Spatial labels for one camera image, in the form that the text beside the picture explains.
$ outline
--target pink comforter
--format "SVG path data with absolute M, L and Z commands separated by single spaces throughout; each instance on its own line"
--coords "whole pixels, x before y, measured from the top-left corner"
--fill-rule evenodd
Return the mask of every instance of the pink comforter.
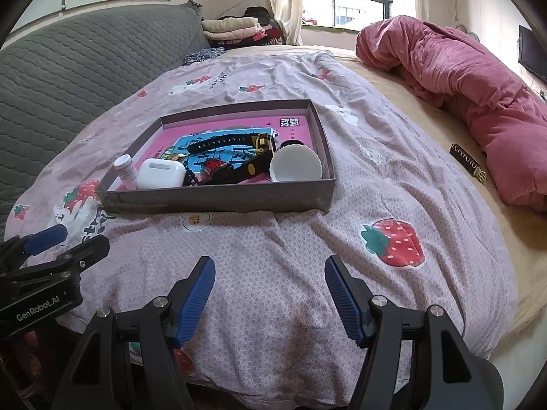
M 454 28 L 399 16 L 363 29 L 357 56 L 469 126 L 501 198 L 547 210 L 547 105 L 488 49 Z

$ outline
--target box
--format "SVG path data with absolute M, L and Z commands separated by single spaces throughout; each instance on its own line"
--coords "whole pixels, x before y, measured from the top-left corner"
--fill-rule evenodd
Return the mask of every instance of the box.
M 272 125 L 285 140 L 291 121 L 305 119 L 310 143 L 323 165 L 322 180 L 307 182 L 262 182 L 208 186 L 184 186 L 143 191 L 116 191 L 121 181 L 110 168 L 97 188 L 103 208 L 113 213 L 162 214 L 177 212 L 214 212 L 267 210 L 275 213 L 319 209 L 328 212 L 333 199 L 335 177 L 329 147 L 316 109 L 310 100 L 269 100 L 238 103 L 171 114 L 156 120 L 125 151 L 138 167 L 148 157 L 159 157 L 155 143 L 162 137 L 176 137 L 181 128 L 201 128 L 204 123 L 234 124 L 241 119 L 279 117 L 281 124 Z

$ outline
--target silver bolt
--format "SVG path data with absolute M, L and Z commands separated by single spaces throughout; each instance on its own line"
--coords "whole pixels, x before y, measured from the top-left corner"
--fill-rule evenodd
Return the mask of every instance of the silver bolt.
M 444 314 L 444 309 L 442 309 L 442 306 L 439 305 L 433 305 L 429 311 L 433 316 L 441 317 Z
M 163 308 L 165 305 L 167 305 L 169 302 L 169 299 L 167 299 L 165 296 L 158 296 L 152 301 L 152 305 L 154 305 L 156 308 Z
M 97 310 L 97 316 L 98 317 L 106 317 L 110 314 L 110 308 L 107 306 L 102 306 Z
M 376 306 L 384 306 L 387 304 L 387 299 L 384 296 L 376 295 L 373 297 L 373 304 Z

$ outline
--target patterned cloth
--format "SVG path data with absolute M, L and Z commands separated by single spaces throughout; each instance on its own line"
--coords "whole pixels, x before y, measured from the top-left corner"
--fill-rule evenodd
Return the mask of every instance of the patterned cloth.
M 212 58 L 217 58 L 221 56 L 224 52 L 223 47 L 212 47 L 209 49 L 202 49 L 197 52 L 192 52 L 191 54 L 188 54 L 184 57 L 184 63 L 183 66 L 188 66 L 192 63 L 201 63 L 205 60 L 210 60 Z
M 93 196 L 94 180 L 159 116 L 307 98 L 336 173 L 328 214 L 113 215 Z M 347 338 L 326 287 L 331 254 L 397 305 L 442 305 L 474 354 L 492 350 L 516 307 L 498 223 L 458 163 L 324 52 L 220 57 L 167 72 L 87 126 L 17 205 L 6 238 L 60 222 L 69 246 L 98 232 L 110 240 L 109 256 L 81 276 L 83 304 L 58 319 L 75 331 L 103 305 L 142 307 L 187 277 L 200 256 L 212 257 L 217 280 L 184 353 L 192 381 L 228 390 L 250 408 L 348 404 L 365 351 Z M 403 345 L 399 385 L 410 350 Z

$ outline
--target gray quilted headboard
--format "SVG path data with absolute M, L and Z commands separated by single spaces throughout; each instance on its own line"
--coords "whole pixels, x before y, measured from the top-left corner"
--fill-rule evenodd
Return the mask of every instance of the gray quilted headboard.
M 87 124 L 208 47 L 188 2 L 68 17 L 0 51 L 0 242 L 18 196 Z

